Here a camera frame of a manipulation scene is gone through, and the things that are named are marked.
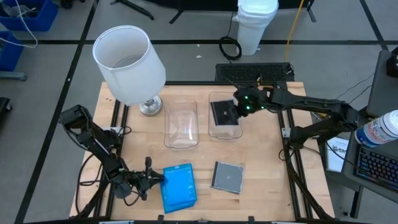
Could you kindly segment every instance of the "white lamp shade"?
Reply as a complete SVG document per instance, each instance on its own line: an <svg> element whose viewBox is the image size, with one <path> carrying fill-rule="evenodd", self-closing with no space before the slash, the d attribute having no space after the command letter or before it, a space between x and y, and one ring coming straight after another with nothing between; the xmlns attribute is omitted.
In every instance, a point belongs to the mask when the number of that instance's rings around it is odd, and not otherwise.
<svg viewBox="0 0 398 224"><path fill-rule="evenodd" d="M93 56L112 95L128 106L151 99L165 84L165 68L138 27L105 31L94 43Z"/></svg>

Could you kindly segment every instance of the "keyboard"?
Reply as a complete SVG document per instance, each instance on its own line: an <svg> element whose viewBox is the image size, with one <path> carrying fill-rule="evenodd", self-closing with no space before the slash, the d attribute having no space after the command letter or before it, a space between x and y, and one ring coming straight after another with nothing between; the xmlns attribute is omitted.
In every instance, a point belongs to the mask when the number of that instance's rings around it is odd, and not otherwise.
<svg viewBox="0 0 398 224"><path fill-rule="evenodd" d="M398 192L398 160L361 147L356 165L354 175Z"/></svg>
<svg viewBox="0 0 398 224"><path fill-rule="evenodd" d="M261 75L261 81L294 81L293 72L288 73L289 63L233 63L217 64L216 81L255 82Z"/></svg>

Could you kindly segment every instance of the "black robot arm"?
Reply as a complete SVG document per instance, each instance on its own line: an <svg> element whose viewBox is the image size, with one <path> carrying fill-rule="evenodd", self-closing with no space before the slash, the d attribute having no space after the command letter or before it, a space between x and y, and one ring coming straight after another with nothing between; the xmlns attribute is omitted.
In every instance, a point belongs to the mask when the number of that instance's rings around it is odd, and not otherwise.
<svg viewBox="0 0 398 224"><path fill-rule="evenodd" d="M127 197L135 187L141 199L146 200L147 190L164 180L162 174L152 170L150 157L146 157L144 171L129 171L123 158L112 152L113 149L121 147L118 133L112 129L102 130L93 122L85 107L76 105L62 112L58 122L73 142L80 148L93 153L101 161L103 172L106 174L106 180L100 183L89 204L77 217L87 217L90 214L109 183L113 184L117 198Z"/></svg>
<svg viewBox="0 0 398 224"><path fill-rule="evenodd" d="M294 148L303 148L304 142L313 136L322 136L322 140L328 140L339 133L354 131L358 127L358 111L345 101L297 96L278 85L266 86L261 90L256 85L238 88L234 97L238 104L227 112L229 119L246 117L264 109L271 112L298 109L330 116L329 119L304 128L295 126L285 129L284 135L289 138L289 144Z"/></svg>

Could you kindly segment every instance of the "lamp base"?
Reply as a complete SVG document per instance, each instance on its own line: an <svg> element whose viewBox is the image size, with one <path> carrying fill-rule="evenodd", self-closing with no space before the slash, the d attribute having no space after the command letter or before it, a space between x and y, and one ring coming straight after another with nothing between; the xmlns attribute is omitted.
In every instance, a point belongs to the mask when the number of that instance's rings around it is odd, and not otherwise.
<svg viewBox="0 0 398 224"><path fill-rule="evenodd" d="M156 116L162 111L163 103L160 97L155 96L145 103L139 104L139 110L145 116Z"/></svg>

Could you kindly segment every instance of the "blue case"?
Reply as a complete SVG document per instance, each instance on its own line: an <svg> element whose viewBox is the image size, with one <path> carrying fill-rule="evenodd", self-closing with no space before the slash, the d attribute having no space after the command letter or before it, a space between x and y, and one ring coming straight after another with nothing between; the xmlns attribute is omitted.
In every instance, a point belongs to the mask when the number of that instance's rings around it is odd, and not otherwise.
<svg viewBox="0 0 398 224"><path fill-rule="evenodd" d="M191 164L163 169L165 181L160 184L165 213L192 207L197 201Z"/></svg>
<svg viewBox="0 0 398 224"><path fill-rule="evenodd" d="M13 7L15 0L3 0L3 3ZM26 26L30 31L48 31L58 13L56 5L51 0L18 0L19 5L41 6L40 12L35 18L24 17ZM9 30L26 30L20 18L0 16L2 23Z"/></svg>
<svg viewBox="0 0 398 224"><path fill-rule="evenodd" d="M12 43L21 44L19 40L12 35L11 31L0 31L0 37ZM24 47L22 46L4 42L4 46L0 50L0 71L14 71L23 49Z"/></svg>

